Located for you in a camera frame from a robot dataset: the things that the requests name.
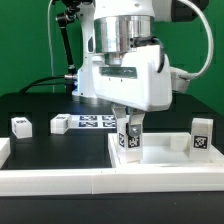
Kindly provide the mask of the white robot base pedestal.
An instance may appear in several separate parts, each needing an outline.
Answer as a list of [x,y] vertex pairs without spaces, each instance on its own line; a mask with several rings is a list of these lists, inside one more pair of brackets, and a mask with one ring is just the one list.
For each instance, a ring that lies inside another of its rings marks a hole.
[[72,92],[74,101],[91,104],[99,102],[94,92],[92,75],[94,11],[94,4],[85,5],[82,3],[77,14],[82,30],[83,63],[78,69],[77,88]]

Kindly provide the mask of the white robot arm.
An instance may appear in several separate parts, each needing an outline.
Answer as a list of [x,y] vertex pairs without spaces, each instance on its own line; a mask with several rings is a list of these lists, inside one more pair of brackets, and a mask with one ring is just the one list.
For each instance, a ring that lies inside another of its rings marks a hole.
[[[56,21],[68,63],[64,78],[79,96],[110,101],[124,130],[142,132],[144,114],[166,110],[174,90],[183,92],[209,68],[214,42],[198,0],[54,0],[65,6]],[[190,73],[169,64],[162,41],[153,34],[157,21],[200,18],[208,38],[202,68]]]

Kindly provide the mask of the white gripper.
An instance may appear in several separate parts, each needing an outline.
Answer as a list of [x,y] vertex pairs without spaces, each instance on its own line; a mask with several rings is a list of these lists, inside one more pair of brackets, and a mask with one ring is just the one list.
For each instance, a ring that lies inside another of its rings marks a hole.
[[144,111],[170,107],[172,86],[168,57],[165,57],[161,72],[158,72],[159,64],[158,45],[138,47],[135,52],[126,53],[120,67],[106,65],[102,55],[93,57],[95,94],[98,98],[118,103],[112,105],[118,132],[126,133],[125,106],[136,108],[129,110],[128,135],[131,137],[142,133]]

